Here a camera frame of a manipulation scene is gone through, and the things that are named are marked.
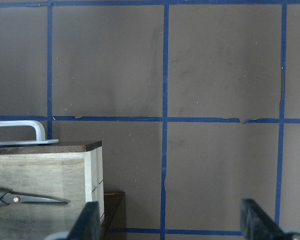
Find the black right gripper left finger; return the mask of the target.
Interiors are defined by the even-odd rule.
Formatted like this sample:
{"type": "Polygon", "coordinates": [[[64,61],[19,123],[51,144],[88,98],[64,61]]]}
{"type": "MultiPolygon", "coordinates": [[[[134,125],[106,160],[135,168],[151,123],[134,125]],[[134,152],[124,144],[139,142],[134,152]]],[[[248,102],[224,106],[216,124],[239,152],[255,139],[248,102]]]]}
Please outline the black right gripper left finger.
{"type": "Polygon", "coordinates": [[[87,202],[70,230],[68,240],[99,240],[101,234],[99,203],[87,202]]]}

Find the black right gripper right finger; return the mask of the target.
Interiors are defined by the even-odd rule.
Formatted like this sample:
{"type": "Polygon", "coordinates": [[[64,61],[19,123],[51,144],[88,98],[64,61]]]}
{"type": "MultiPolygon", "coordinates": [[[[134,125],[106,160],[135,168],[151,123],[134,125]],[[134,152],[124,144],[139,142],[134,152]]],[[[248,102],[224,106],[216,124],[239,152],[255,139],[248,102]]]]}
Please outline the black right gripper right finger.
{"type": "Polygon", "coordinates": [[[240,203],[240,231],[246,240],[279,240],[285,233],[251,198],[240,203]]]}

